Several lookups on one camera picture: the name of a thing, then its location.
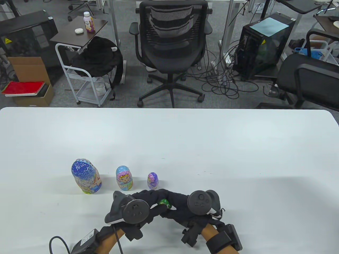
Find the person's left hand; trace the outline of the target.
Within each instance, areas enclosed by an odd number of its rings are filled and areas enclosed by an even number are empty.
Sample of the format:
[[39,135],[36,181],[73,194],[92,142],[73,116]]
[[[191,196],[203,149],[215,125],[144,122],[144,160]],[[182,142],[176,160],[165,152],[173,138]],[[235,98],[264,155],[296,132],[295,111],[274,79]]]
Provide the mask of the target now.
[[157,216],[168,212],[168,205],[161,202],[166,199],[165,190],[143,190],[128,195],[123,205],[123,219],[126,225],[121,226],[129,241],[143,237],[141,228],[153,222]]

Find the person's right hand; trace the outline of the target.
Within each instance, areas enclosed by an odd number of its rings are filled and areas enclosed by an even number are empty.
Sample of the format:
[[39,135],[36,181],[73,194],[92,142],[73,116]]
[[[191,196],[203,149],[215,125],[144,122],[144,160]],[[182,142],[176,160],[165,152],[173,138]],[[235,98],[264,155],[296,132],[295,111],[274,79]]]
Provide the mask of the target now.
[[225,224],[221,221],[223,209],[220,198],[214,190],[197,190],[190,195],[165,190],[166,200],[175,209],[168,210],[165,218],[173,219],[185,227],[182,242],[193,247],[198,235],[208,225],[216,226],[221,231]]

